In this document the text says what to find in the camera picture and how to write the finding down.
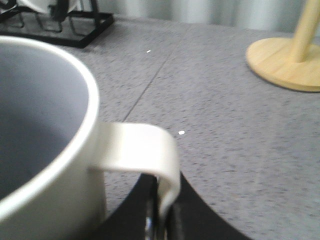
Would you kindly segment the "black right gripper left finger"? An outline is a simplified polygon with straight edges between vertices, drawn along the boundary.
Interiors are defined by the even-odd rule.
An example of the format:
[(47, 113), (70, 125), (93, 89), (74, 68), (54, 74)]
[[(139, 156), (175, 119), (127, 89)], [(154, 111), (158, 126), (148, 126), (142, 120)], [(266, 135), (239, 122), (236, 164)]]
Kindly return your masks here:
[(157, 223), (157, 178), (141, 174), (122, 204), (94, 232), (96, 240), (153, 240)]

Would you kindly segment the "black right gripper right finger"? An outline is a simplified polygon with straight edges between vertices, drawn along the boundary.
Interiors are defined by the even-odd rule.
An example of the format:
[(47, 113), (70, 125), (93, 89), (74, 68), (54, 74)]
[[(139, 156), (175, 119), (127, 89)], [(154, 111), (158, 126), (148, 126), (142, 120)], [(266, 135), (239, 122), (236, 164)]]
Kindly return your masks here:
[(246, 240), (215, 213), (181, 173), (181, 190), (169, 213), (168, 240)]

